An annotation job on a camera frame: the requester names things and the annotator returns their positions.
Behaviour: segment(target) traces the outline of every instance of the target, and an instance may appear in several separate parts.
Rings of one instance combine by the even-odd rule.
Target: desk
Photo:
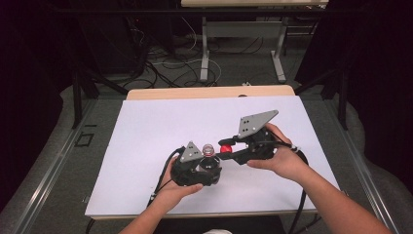
[[[208,7],[288,7],[326,5],[328,0],[182,0],[183,7],[208,8]],[[203,17],[203,61],[200,80],[207,80],[209,50],[207,49],[208,37],[269,37],[277,38],[276,50],[271,56],[280,83],[285,83],[280,54],[283,38],[287,28],[287,18],[282,21],[207,21]]]
[[[190,140],[199,147],[208,142],[218,148],[220,139],[238,132],[240,117],[269,109],[280,112],[271,123],[297,139],[294,143],[302,147],[312,167],[338,187],[301,99],[293,94],[288,86],[131,91],[119,114],[86,215],[107,219],[140,214],[175,148]],[[234,150],[242,148],[239,144]],[[298,184],[232,160],[222,161],[221,166],[217,184],[186,197],[167,217],[280,214],[298,208],[302,191]],[[309,199],[304,210],[315,210]]]

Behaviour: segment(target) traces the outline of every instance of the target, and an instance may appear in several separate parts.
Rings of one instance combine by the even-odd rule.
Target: triangular metal bracket
[[[255,134],[278,114],[278,110],[271,110],[241,118],[238,138],[244,138]]]
[[[201,159],[203,157],[203,153],[197,147],[197,145],[195,145],[194,142],[189,141],[188,146],[186,146],[185,150],[182,153],[182,156],[180,157],[180,162],[186,163],[193,160]]]

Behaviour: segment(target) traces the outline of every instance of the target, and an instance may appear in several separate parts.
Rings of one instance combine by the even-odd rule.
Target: white paper sheet
[[[299,97],[125,100],[110,139],[88,216],[138,215],[171,152],[192,140],[199,148],[238,133],[240,118],[277,109],[273,123],[301,147],[312,168],[338,187]],[[237,144],[234,151],[244,148]],[[297,210],[302,188],[272,172],[221,161],[217,184],[184,198],[171,215]],[[314,209],[307,198],[304,209]]]

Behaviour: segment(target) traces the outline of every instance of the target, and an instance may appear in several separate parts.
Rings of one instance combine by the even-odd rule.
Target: hand
[[[287,138],[277,126],[266,124],[265,127],[273,132],[276,137],[279,137],[278,140],[291,144],[291,140]],[[279,147],[276,154],[274,154],[271,159],[249,160],[247,164],[252,168],[273,171],[281,177],[294,181],[297,181],[303,170],[308,168],[308,166],[298,157],[297,154],[284,146]]]
[[[190,194],[196,193],[203,188],[202,184],[194,184],[191,186],[179,186],[170,177],[170,169],[176,157],[172,158],[168,164],[164,178],[162,179],[161,191],[158,192],[151,206],[157,207],[165,214],[172,210],[180,200]]]

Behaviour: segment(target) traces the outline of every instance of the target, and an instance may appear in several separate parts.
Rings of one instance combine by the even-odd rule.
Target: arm
[[[267,128],[291,143],[276,126],[267,125]],[[288,148],[279,148],[272,159],[250,160],[248,165],[273,171],[299,183],[332,233],[391,233],[373,214],[339,191]]]
[[[162,217],[172,210],[183,197],[196,193],[203,188],[201,184],[185,187],[178,186],[170,179],[170,167],[175,159],[172,159],[168,165],[165,177],[161,183],[162,185],[165,184],[165,186],[158,193],[155,200],[145,211],[125,227],[125,229],[120,232],[121,234],[153,233]]]

